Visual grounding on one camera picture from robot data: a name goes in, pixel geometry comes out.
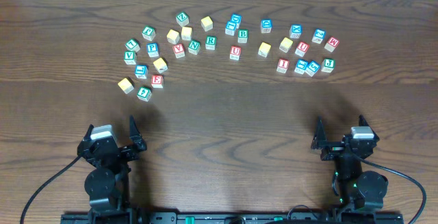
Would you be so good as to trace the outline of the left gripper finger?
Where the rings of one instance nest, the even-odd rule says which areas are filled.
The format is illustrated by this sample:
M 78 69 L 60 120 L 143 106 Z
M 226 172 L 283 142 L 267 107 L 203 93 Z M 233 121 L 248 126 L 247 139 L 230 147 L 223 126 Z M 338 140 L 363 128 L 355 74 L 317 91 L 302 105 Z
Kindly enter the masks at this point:
M 94 129 L 94 126 L 92 124 L 90 124 L 85 136 L 83 137 L 84 140 L 91 140 L 91 133 L 92 133 L 93 129 Z
M 129 117 L 129 137 L 138 151 L 147 150 L 146 141 L 139 132 L 135 119 L 132 115 Z

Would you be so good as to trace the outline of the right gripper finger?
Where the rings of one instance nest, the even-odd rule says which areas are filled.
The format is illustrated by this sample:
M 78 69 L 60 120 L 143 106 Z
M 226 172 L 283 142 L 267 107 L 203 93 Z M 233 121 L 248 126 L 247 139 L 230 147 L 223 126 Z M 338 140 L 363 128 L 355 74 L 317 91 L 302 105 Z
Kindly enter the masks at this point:
M 368 122 L 366 121 L 364 115 L 360 115 L 359 116 L 359 126 L 369 126 Z M 375 137 L 373 138 L 373 140 L 379 140 L 378 135 L 376 134 L 376 132 L 373 130 Z
M 326 133 L 322 123 L 322 118 L 319 116 L 316 123 L 316 129 L 311 143 L 311 149 L 323 149 L 327 145 Z

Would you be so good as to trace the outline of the red E block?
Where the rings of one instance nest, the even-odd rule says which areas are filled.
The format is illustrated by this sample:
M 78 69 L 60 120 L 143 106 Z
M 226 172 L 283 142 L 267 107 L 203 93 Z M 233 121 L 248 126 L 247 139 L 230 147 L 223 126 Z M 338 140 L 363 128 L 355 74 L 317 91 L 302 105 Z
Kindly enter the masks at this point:
M 164 76 L 163 75 L 153 75 L 151 77 L 151 85 L 153 88 L 163 88 L 164 87 Z

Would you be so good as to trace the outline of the green N block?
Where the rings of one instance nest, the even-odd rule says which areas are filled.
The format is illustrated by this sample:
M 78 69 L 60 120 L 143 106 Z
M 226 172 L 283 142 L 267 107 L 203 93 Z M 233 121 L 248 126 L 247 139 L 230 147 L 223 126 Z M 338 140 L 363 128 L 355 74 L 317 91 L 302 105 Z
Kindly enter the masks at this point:
M 198 55 L 201 50 L 201 43 L 197 40 L 191 40 L 188 45 L 188 51 L 191 54 Z

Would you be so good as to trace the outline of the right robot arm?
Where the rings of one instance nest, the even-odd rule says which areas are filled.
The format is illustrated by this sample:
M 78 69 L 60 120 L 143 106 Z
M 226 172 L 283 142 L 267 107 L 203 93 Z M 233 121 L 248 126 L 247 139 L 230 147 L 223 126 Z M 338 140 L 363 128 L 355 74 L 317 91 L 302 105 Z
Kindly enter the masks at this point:
M 387 178 L 362 169 L 362 161 L 373 154 L 378 141 L 379 137 L 362 115 L 359 124 L 336 142 L 327 139 L 322 119 L 318 119 L 311 148 L 321 151 L 322 161 L 335 163 L 332 189 L 341 201 L 333 210 L 336 221 L 345 221 L 348 215 L 374 215 L 383 207 Z

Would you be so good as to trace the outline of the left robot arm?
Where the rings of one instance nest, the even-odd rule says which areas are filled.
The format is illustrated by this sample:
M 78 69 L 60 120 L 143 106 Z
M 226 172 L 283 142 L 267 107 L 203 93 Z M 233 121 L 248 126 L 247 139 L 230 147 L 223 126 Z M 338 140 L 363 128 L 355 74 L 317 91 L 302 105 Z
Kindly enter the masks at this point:
M 148 220 L 130 204 L 128 163 L 146 151 L 146 142 L 132 116 L 129 117 L 130 145 L 119 147 L 111 125 L 90 125 L 77 148 L 77 155 L 94 167 L 84 182 L 89 196 L 88 222 L 134 224 Z

